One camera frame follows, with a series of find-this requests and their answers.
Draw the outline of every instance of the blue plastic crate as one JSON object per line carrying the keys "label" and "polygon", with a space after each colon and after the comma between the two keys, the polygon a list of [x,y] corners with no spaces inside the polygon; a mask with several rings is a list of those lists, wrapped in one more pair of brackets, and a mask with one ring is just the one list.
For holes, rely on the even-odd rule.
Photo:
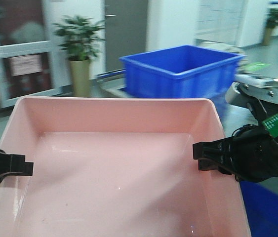
{"label": "blue plastic crate", "polygon": [[256,183],[240,183],[252,237],[278,237],[278,195]]}
{"label": "blue plastic crate", "polygon": [[139,98],[211,98],[234,81],[243,55],[184,45],[121,57],[126,92]]}

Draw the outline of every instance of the blue crate rim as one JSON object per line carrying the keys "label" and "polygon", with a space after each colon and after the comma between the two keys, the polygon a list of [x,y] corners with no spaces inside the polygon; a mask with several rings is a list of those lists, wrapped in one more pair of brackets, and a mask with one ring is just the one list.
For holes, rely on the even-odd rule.
{"label": "blue crate rim", "polygon": [[[200,49],[204,49],[204,50],[208,50],[208,51],[221,52],[221,53],[233,55],[233,57],[224,59],[224,60],[219,61],[219,62],[214,62],[214,63],[210,63],[210,64],[207,64],[207,65],[203,65],[201,67],[193,68],[193,69],[190,69],[190,70],[187,70],[187,71],[183,71],[181,73],[174,73],[174,72],[171,72],[169,70],[160,69],[158,67],[151,66],[151,65],[146,64],[146,63],[142,63],[142,62],[138,62],[138,61],[133,60],[133,59],[129,59],[129,57],[136,56],[136,55],[150,54],[150,53],[154,53],[154,52],[158,52],[158,51],[164,51],[164,50],[167,50],[167,49],[174,49],[174,48],[180,48],[180,47],[186,47],[186,46],[187,47],[200,48]],[[186,74],[188,74],[188,73],[198,74],[198,73],[201,73],[201,72],[204,72],[204,71],[208,71],[208,69],[212,70],[212,69],[218,68],[220,66],[224,66],[224,65],[227,65],[227,64],[230,64],[230,63],[233,63],[233,62],[237,62],[243,57],[245,57],[245,55],[237,54],[237,53],[224,52],[224,51],[220,51],[220,50],[216,50],[216,49],[198,47],[198,46],[193,46],[193,45],[182,45],[182,46],[178,46],[178,47],[171,47],[171,48],[158,49],[158,50],[153,50],[153,51],[144,52],[144,53],[132,54],[132,55],[120,57],[119,59],[125,64],[126,63],[132,63],[133,65],[142,67],[141,69],[144,70],[144,71],[153,70],[154,73],[163,74],[167,77],[168,76],[174,77],[172,79],[183,79],[183,78],[186,77]]]}

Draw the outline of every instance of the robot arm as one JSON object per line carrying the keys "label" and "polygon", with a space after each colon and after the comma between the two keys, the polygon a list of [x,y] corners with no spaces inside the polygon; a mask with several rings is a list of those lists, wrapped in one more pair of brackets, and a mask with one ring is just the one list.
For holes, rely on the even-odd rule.
{"label": "robot arm", "polygon": [[199,170],[217,169],[251,182],[278,176],[278,94],[234,82],[226,100],[248,108],[258,125],[244,125],[232,137],[193,144]]}

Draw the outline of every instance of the potted plant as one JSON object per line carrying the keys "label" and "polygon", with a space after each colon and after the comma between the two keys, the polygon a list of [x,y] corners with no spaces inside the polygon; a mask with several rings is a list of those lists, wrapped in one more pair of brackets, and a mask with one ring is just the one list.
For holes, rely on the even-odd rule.
{"label": "potted plant", "polygon": [[98,31],[104,29],[103,21],[92,24],[90,18],[64,16],[64,24],[55,23],[55,35],[63,37],[59,46],[68,53],[71,69],[73,93],[76,97],[90,97],[91,60],[99,53]]}
{"label": "potted plant", "polygon": [[269,45],[273,30],[278,26],[278,8],[271,8],[266,21],[262,45]]}

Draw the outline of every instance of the pink plastic bin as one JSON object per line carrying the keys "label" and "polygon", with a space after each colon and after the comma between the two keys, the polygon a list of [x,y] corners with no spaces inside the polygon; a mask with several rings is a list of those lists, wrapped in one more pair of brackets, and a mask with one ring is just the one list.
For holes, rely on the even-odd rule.
{"label": "pink plastic bin", "polygon": [[0,184],[0,237],[249,237],[238,183],[200,172],[224,137],[207,99],[20,99],[0,141],[33,161]]}

